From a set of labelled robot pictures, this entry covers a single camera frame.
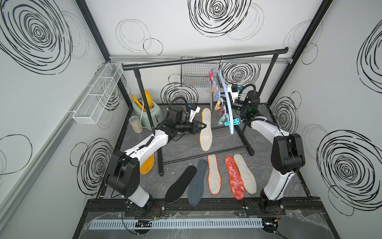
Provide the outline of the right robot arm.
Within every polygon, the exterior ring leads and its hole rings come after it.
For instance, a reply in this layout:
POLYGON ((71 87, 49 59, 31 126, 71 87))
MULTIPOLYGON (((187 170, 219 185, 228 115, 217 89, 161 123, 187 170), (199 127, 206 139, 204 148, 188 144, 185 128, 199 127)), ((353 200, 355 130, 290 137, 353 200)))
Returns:
POLYGON ((258 110, 260 93, 254 84, 239 88, 230 84, 227 88, 232 103, 231 108, 239 111, 241 122, 262 134, 272 143, 271 177, 261 191, 259 209, 269 214, 281 208, 284 191, 292 177, 305 165, 301 136, 281 129, 276 122, 268 120, 258 110))

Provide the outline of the light blue clip hanger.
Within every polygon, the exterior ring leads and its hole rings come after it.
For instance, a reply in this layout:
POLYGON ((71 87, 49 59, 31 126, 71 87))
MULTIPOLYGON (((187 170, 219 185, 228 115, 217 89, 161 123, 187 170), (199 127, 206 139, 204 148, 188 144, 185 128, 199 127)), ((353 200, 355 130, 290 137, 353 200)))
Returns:
MULTIPOLYGON (((232 114, 232 107, 231 107, 231 101, 230 101, 230 95, 229 95, 229 93, 228 93, 228 90, 227 90, 227 85, 226 85, 226 83, 225 83, 225 79, 224 79, 224 77, 223 77, 223 75, 222 75, 222 70, 220 69, 220 68, 212 68, 212 69, 210 69, 210 71, 211 70, 215 70, 216 71, 216 73, 218 74, 218 77, 219 77, 219 79, 220 79, 220 81, 221 81, 221 84, 222 84, 222 87, 223 87, 223 90, 224 90, 224 97, 225 97, 225 100, 224 100, 224 102, 226 103, 226 105, 227 105, 227 109, 228 109, 228 115, 229 115, 229 120, 233 120, 234 118, 233 118, 233 114, 232 114)), ((229 126, 229 129, 230 129, 230 133, 231 134, 234 134, 234 125, 230 125, 229 126)))

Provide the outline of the white orange-edged insole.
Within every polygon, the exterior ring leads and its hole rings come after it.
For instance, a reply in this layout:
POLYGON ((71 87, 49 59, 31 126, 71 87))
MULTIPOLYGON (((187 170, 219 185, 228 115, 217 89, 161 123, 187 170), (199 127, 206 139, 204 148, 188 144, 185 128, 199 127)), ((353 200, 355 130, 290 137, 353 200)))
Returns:
POLYGON ((208 184, 212 195, 218 195, 221 190, 221 176, 218 169, 217 157, 215 154, 208 156, 209 176, 208 184))

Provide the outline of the dark grey felt insole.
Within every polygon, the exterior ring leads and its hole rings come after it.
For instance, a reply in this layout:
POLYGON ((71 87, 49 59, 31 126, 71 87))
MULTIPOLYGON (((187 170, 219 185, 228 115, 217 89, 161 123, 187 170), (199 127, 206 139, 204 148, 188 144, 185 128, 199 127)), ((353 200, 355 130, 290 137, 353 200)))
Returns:
POLYGON ((188 187, 188 201, 191 206, 196 206, 204 194, 204 180, 208 169, 208 162, 202 159, 198 162, 197 173, 188 187))

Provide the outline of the yellow felt insole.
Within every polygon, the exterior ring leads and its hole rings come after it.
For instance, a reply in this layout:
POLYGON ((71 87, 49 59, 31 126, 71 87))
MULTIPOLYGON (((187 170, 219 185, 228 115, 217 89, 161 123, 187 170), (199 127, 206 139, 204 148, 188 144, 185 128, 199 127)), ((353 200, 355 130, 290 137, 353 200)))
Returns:
POLYGON ((140 173, 145 175, 151 171, 155 162, 155 154, 152 154, 140 167, 140 173))

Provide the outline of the black foam insole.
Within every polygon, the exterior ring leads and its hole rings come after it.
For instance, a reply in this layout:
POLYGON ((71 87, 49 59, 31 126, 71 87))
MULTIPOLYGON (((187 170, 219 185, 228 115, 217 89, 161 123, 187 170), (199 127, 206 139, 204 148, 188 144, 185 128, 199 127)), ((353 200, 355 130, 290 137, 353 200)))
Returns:
POLYGON ((191 181, 197 173, 197 168, 193 165, 188 166, 182 175, 173 183, 167 190, 165 195, 165 202, 171 204, 179 200, 187 187, 190 185, 191 181))

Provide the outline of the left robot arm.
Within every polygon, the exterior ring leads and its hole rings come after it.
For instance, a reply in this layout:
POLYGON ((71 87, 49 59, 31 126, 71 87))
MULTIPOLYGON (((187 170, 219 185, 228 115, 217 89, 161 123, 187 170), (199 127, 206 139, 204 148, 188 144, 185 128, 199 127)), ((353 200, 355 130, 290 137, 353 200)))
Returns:
POLYGON ((207 128, 197 120, 191 120, 193 108, 184 97, 185 109, 169 104, 166 117, 153 128, 154 132, 136 146, 126 151, 116 150, 109 161, 103 182, 138 207, 144 208, 150 200, 140 186, 140 168, 158 149, 173 140, 177 134, 196 134, 207 128))

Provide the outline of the red orange-edged insole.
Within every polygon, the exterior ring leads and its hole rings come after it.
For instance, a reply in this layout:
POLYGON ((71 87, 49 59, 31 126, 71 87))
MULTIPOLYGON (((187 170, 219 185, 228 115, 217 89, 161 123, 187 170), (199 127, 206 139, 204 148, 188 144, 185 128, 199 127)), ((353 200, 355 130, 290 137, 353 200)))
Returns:
POLYGON ((245 196, 243 180, 238 172, 233 157, 225 158, 225 165, 229 174, 229 184, 235 199, 242 200, 245 196))

